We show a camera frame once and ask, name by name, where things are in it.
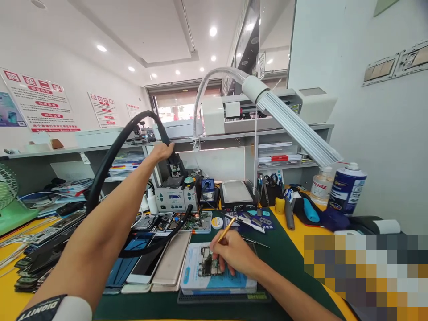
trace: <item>blue and white spray can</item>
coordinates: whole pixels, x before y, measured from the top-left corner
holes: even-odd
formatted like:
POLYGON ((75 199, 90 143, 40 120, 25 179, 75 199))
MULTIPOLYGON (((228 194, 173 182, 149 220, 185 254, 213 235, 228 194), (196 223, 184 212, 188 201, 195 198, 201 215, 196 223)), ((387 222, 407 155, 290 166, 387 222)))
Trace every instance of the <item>blue and white spray can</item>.
POLYGON ((352 215, 366 179, 367 174, 358 168, 357 163, 338 169, 327 207, 344 215, 352 215))

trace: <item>phone screen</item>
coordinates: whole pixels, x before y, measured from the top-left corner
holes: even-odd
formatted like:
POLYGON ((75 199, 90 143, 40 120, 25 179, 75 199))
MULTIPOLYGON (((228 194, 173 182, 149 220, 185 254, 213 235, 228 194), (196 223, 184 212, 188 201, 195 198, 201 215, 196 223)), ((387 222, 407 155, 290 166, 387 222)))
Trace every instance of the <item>phone screen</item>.
MULTIPOLYGON (((164 237, 154 237, 151 241, 149 246, 153 246, 153 244, 163 240, 164 237)), ((160 248, 154 250, 153 252, 150 252, 146 255, 143 255, 139 260, 136 266, 134 267, 134 270, 132 271, 132 274, 137 275, 144 275, 144 276, 151 276, 153 274, 153 271, 155 270, 155 267, 157 265, 157 262, 162 256, 162 251, 164 250, 166 245, 161 246, 160 248)))

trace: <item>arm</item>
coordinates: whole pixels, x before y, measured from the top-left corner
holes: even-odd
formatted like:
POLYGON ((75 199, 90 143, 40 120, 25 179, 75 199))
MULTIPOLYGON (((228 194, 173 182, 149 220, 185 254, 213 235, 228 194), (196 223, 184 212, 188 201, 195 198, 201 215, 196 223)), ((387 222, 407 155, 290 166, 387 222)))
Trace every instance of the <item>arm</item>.
POLYGON ((80 224, 60 260, 24 310, 50 297, 67 294, 95 311, 111 269, 122 249, 156 164, 168 158, 174 143, 156 145, 132 172, 80 224))
POLYGON ((237 231, 231 230, 218 244, 222 230, 211 242, 213 259, 219 257, 220 269, 226 262, 232 275, 235 269, 259 282, 278 301, 293 320, 340 320, 293 283, 260 260, 237 231))

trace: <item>white bottle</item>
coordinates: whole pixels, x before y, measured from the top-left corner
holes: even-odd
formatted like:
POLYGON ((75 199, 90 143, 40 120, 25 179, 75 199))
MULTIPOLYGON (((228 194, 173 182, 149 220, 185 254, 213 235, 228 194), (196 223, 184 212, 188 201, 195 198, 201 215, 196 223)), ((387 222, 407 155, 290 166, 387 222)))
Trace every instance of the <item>white bottle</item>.
POLYGON ((315 204, 327 205, 330 197, 333 178, 331 177, 330 166, 321 169, 321 172, 313 177, 311 188, 311 199, 315 204))
POLYGON ((153 191, 151 188, 148 189, 147 202, 148 202, 148 207, 150 209, 150 213, 158 214, 159 210, 157 209, 157 205, 156 205, 156 196, 153 194, 153 191))
POLYGON ((141 201, 140 205, 140 212, 143 213, 149 209, 148 202, 147 202, 147 194, 144 194, 143 200, 141 201))

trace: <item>red and white poster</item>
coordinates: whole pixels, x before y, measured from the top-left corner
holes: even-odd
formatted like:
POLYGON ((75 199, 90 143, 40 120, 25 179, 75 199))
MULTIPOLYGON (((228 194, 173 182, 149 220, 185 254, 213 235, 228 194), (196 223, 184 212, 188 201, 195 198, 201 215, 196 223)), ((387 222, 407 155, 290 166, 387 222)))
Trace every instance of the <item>red and white poster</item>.
POLYGON ((99 126, 101 128, 119 127, 119 117, 114 100, 88 92, 89 99, 94 109, 99 126))
POLYGON ((138 105, 126 104, 126 109, 128 110, 129 117, 132 119, 136 115, 142 112, 141 107, 138 105))
POLYGON ((80 131, 62 86, 8 69, 0 73, 31 131, 80 131))

